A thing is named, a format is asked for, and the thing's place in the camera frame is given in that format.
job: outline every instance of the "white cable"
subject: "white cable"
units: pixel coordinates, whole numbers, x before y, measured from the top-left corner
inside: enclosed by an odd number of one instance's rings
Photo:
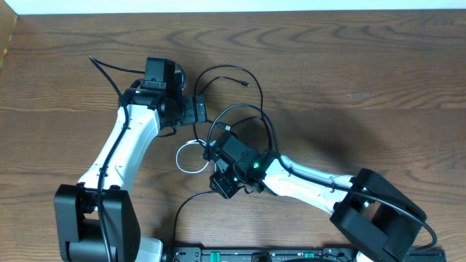
[[[205,163],[205,166],[204,166],[201,170],[198,170],[198,171],[188,171],[188,170],[184,170],[183,168],[181,168],[181,167],[180,167],[180,164],[178,163],[178,155],[180,154],[181,149],[183,149],[183,148],[186,147],[186,146],[189,146],[189,145],[196,145],[196,144],[199,144],[199,143],[201,143],[202,145],[205,146],[205,141],[202,140],[202,139],[200,139],[200,141],[201,141],[201,142],[197,141],[196,139],[190,140],[190,141],[186,142],[184,145],[182,145],[182,146],[178,149],[178,152],[176,152],[176,158],[175,158],[175,160],[176,160],[176,165],[178,166],[178,168],[179,168],[181,171],[183,171],[183,172],[185,172],[185,173],[188,173],[188,174],[197,174],[197,173],[200,173],[200,172],[204,171],[204,169],[209,165],[209,161],[207,161],[207,162]]]

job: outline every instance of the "wooden tabletop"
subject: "wooden tabletop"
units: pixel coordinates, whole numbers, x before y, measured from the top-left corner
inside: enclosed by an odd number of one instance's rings
[[[143,70],[168,57],[188,75],[218,64],[252,71],[281,153],[340,174],[373,169],[417,203],[449,261],[465,261],[466,11],[275,12],[20,16],[0,71],[0,260],[59,261],[53,197],[97,157],[117,115],[117,96],[88,55]],[[137,77],[108,70],[125,89]],[[234,69],[208,74],[251,82]],[[220,80],[206,92],[213,119],[233,103],[259,103],[256,85]],[[256,114],[231,112],[226,122]],[[205,137],[209,126],[200,125]],[[262,150],[260,122],[237,134]],[[188,175],[175,153],[192,128],[156,139],[132,201],[141,231],[169,239],[178,206],[209,190],[213,167]],[[203,166],[200,147],[181,156]],[[206,247],[347,244],[328,214],[268,194],[190,202],[177,239]],[[428,243],[422,231],[416,243]]]

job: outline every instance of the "wooden table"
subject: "wooden table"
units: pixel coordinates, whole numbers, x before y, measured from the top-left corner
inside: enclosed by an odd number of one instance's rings
[[[449,261],[466,243],[466,12],[276,12],[21,16],[0,72],[0,259],[59,261],[53,196],[75,184],[106,141],[117,96],[87,59],[144,69],[148,56],[180,63],[189,88],[230,63],[254,72],[280,149],[329,172],[376,170],[428,215]],[[110,71],[122,88],[135,75]],[[233,69],[208,74],[252,79]],[[256,86],[227,80],[207,92],[213,119],[258,104]],[[256,114],[237,110],[231,122]],[[205,136],[208,126],[199,127]],[[265,148],[260,122],[238,127]],[[132,201],[145,235],[170,238],[180,203],[207,191],[210,166],[188,175],[175,153],[192,128],[154,141]],[[186,150],[186,168],[203,165]],[[182,211],[178,239],[216,247],[312,247],[348,241],[328,215],[268,194],[204,196]],[[416,243],[430,241],[423,231]]]

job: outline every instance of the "white wall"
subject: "white wall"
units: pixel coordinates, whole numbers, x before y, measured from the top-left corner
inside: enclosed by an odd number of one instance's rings
[[[466,9],[466,0],[5,0],[19,15]]]

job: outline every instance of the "green connector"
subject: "green connector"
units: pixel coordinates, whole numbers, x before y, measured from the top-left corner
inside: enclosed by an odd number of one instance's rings
[[[220,252],[210,253],[210,262],[220,262]]]

